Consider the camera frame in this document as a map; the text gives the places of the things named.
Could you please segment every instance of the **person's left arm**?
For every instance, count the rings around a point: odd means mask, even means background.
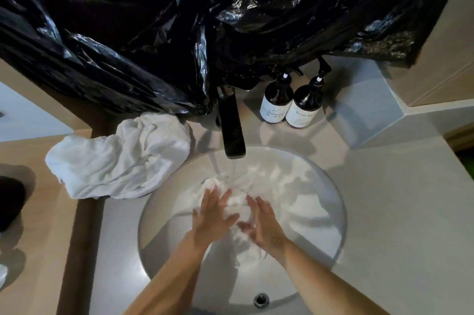
[[[219,198],[217,188],[206,190],[200,213],[193,211],[193,229],[123,315],[181,315],[189,309],[206,249],[238,220],[238,214],[223,218],[230,194]]]

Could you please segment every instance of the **sink overflow hole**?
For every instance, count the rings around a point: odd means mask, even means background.
[[[254,305],[259,309],[266,308],[270,303],[270,298],[265,293],[260,293],[254,297]]]

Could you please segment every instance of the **hand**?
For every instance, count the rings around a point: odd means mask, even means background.
[[[250,195],[247,195],[247,203],[252,210],[255,226],[248,222],[238,222],[237,226],[248,235],[250,240],[279,260],[287,238],[276,220],[272,206],[262,198],[257,197],[254,200]]]
[[[229,232],[230,227],[237,222],[239,214],[233,214],[224,219],[224,207],[231,194],[232,190],[229,189],[220,198],[217,186],[212,192],[206,189],[200,212],[193,210],[195,244],[207,249],[212,242],[222,239]]]

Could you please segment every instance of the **soap dispenser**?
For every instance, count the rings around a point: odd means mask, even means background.
[[[291,69],[280,73],[274,82],[267,85],[260,107],[260,115],[269,123],[278,123],[285,118],[286,112],[293,99],[293,89],[290,87]]]
[[[310,83],[299,87],[293,96],[286,121],[295,128],[304,128],[310,124],[311,120],[321,108],[323,102],[322,87],[324,85],[323,77],[331,72],[331,67],[322,58],[319,61],[318,75],[311,79]]]

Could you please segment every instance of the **forearm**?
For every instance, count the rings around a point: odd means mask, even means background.
[[[314,315],[387,314],[290,240],[284,241],[276,254]]]
[[[191,305],[207,246],[197,245],[188,232],[163,268],[124,315],[180,315]]]

